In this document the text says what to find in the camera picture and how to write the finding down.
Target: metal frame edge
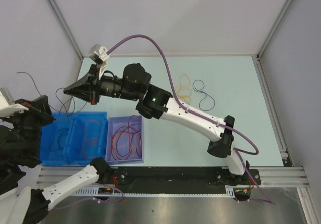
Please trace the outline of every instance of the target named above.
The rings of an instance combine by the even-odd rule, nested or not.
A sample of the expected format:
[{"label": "metal frame edge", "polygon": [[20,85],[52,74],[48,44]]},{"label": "metal frame edge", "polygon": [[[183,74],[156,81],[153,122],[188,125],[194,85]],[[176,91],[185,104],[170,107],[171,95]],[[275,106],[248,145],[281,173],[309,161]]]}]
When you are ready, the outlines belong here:
[{"label": "metal frame edge", "polygon": [[264,43],[258,53],[258,59],[261,59],[266,48],[269,46],[270,42],[272,41],[276,31],[279,29],[279,27],[281,26],[287,12],[289,11],[289,9],[291,8],[292,4],[293,4],[294,0],[285,0],[285,3],[283,4],[281,11],[279,12],[279,14],[277,15],[271,30],[269,31],[267,37],[264,40]]},{"label": "metal frame edge", "polygon": [[287,151],[290,160],[295,165],[294,160],[291,159],[291,154],[290,154],[290,151],[289,151],[287,144],[286,144],[286,140],[285,140],[284,133],[283,133],[283,130],[281,127],[281,123],[280,123],[279,117],[277,115],[275,104],[274,104],[274,101],[273,101],[273,98],[271,95],[271,91],[269,89],[269,86],[268,86],[268,83],[267,83],[267,80],[266,80],[266,77],[265,77],[265,74],[264,74],[264,71],[263,71],[263,68],[261,65],[261,61],[257,57],[252,57],[252,60],[253,60],[253,64],[254,64],[254,67],[256,70],[256,74],[257,74],[259,83],[261,85],[263,97],[265,100],[265,104],[266,104],[268,113],[270,115],[272,127],[274,130],[275,136],[276,136],[277,143],[279,145],[280,152]]},{"label": "metal frame edge", "polygon": [[56,1],[55,0],[47,0],[47,2],[48,2],[49,7],[51,8],[51,10],[53,11],[53,14],[55,15],[56,19],[58,20],[58,23],[61,26],[63,32],[66,34],[68,40],[70,41],[78,58],[80,60],[82,60],[84,56],[81,53],[80,48],[79,48],[73,34],[71,33],[71,30],[70,30],[64,16],[62,15]]},{"label": "metal frame edge", "polygon": [[303,212],[308,224],[321,223],[321,217],[318,210],[315,208],[314,199],[310,188],[298,188],[297,193],[299,195]]}]

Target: blue plastic bin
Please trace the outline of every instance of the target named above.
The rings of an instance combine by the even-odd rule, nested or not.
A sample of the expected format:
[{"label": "blue plastic bin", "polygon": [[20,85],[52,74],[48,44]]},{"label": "blue plastic bin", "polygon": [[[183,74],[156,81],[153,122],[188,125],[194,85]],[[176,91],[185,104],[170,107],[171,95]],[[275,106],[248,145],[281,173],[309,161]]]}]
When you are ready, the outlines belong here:
[{"label": "blue plastic bin", "polygon": [[52,113],[56,120],[42,127],[40,157],[44,165],[69,165],[65,145],[70,138],[71,123],[66,114]]},{"label": "blue plastic bin", "polygon": [[110,165],[144,162],[142,120],[141,115],[109,119],[105,160]]},{"label": "blue plastic bin", "polygon": [[70,165],[87,165],[95,157],[105,157],[107,131],[106,112],[77,113],[66,147]]}]

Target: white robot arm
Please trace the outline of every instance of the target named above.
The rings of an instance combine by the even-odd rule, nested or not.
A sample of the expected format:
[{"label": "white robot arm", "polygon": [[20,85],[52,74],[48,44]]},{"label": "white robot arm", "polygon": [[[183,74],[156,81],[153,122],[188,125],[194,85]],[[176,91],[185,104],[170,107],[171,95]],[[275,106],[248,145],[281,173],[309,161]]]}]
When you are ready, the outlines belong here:
[{"label": "white robot arm", "polygon": [[[89,54],[96,64],[92,64],[88,73],[80,80],[66,87],[64,93],[90,102],[92,105],[96,105],[101,96],[138,101],[136,110],[141,115],[149,119],[173,121],[199,132],[210,141],[209,154],[223,158],[232,174],[242,176],[245,173],[242,164],[245,160],[241,160],[234,151],[232,131],[219,125],[233,127],[234,118],[232,116],[219,118],[188,105],[186,110],[182,109],[171,93],[150,83],[151,75],[145,72],[140,63],[127,65],[124,68],[122,79],[106,71],[105,68],[103,74],[108,72],[112,74],[112,77],[101,75],[101,66],[106,66],[105,62],[109,60],[107,53],[107,48],[96,44]],[[190,110],[218,124],[215,125],[196,116],[190,113]]]},{"label": "white robot arm", "polygon": [[95,158],[78,173],[43,190],[25,187],[17,195],[17,188],[14,188],[0,195],[0,223],[39,223],[63,199],[82,187],[108,179],[110,173],[107,162],[103,158]]}]

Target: orange wire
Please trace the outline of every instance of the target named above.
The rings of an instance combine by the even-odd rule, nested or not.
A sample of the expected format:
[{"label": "orange wire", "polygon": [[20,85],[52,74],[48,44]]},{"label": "orange wire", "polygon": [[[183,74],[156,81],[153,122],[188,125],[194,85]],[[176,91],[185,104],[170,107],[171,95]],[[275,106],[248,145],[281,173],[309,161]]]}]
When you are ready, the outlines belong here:
[{"label": "orange wire", "polygon": [[[188,85],[182,85],[182,77],[183,76],[185,76],[187,78]],[[190,78],[186,74],[182,74],[180,76],[179,83],[180,83],[180,85],[175,88],[175,94],[181,101],[183,101],[189,105],[191,103],[191,95],[192,95],[192,90],[189,88],[189,86],[191,85]],[[180,95],[181,91],[189,91],[190,94]]]}]

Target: black wire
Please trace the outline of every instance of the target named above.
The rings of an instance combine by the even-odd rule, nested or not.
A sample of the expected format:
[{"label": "black wire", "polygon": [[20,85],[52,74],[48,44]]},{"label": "black wire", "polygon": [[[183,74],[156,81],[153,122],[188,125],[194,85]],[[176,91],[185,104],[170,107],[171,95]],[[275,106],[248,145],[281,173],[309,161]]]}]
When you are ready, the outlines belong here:
[{"label": "black wire", "polygon": [[[39,92],[37,86],[36,86],[36,83],[35,83],[34,79],[31,77],[31,75],[30,75],[29,73],[27,73],[27,72],[17,72],[17,74],[20,74],[20,73],[23,73],[23,74],[26,74],[26,75],[29,76],[29,78],[31,79],[32,83],[34,84],[34,87],[35,87],[37,93],[39,94],[39,96],[42,96],[41,93]],[[56,110],[56,109],[54,109],[52,106],[50,106],[49,104],[48,104],[48,105],[49,105],[49,107],[50,107],[52,110],[58,112],[59,115],[60,115],[60,113],[61,113],[62,108],[64,108],[65,111],[66,111],[66,118],[68,119],[68,122],[70,122],[70,123],[72,123],[72,124],[74,125],[74,123],[69,120],[69,116],[70,116],[71,114],[75,114],[75,113],[78,113],[78,112],[80,112],[81,110],[83,110],[84,107],[86,106],[87,102],[85,102],[85,104],[81,107],[80,110],[78,110],[77,112],[75,112],[76,103],[75,103],[74,97],[71,97],[71,98],[70,98],[69,100],[67,100],[65,103],[62,103],[62,101],[58,98],[57,92],[58,92],[59,90],[61,90],[61,89],[64,89],[64,88],[63,88],[63,87],[58,88],[58,89],[56,90],[56,92],[55,92],[55,96],[56,96],[57,100],[62,104],[60,110]],[[67,108],[66,108],[66,104],[67,104],[68,102],[70,102],[71,100],[73,100],[73,102],[74,102],[74,109],[73,109],[72,112],[69,114],[68,111],[67,111]]]},{"label": "black wire", "polygon": [[[195,84],[196,81],[201,82],[201,83],[203,84],[203,87],[200,88],[200,89],[197,89],[197,88],[194,86],[194,84]],[[199,93],[205,94],[205,97],[199,102],[199,109],[202,110],[202,111],[210,111],[210,110],[212,110],[212,109],[215,107],[215,99],[213,99],[213,98],[212,98],[211,96],[209,96],[207,93],[205,93],[204,91],[202,91],[202,90],[204,89],[204,87],[205,87],[204,82],[201,81],[201,80],[199,80],[199,79],[195,80],[195,81],[193,82],[193,85],[192,85],[192,88],[193,88],[193,90],[194,90],[195,92],[199,92]],[[210,109],[202,109],[202,108],[201,108],[201,102],[204,101],[207,97],[210,97],[210,98],[213,100],[213,106],[212,106]]]},{"label": "black wire", "polygon": [[116,81],[116,80],[117,80],[117,78],[116,78],[115,74],[114,74],[112,71],[108,71],[108,70],[106,70],[106,71],[104,71],[104,74],[105,74],[105,73],[110,73],[110,74],[113,76],[114,81]]},{"label": "black wire", "polygon": [[[63,136],[63,134],[66,133],[66,132],[67,132],[67,135],[68,135],[68,131],[69,131],[69,128],[64,127],[64,128],[58,129],[55,132],[55,135],[53,136],[53,138],[51,140],[51,143],[50,143],[50,152],[57,152],[57,151],[60,151],[60,150],[64,149],[64,146],[61,146],[59,143],[60,143],[61,136]],[[52,147],[55,145],[55,139],[57,139],[58,150],[53,150],[52,149]]]}]

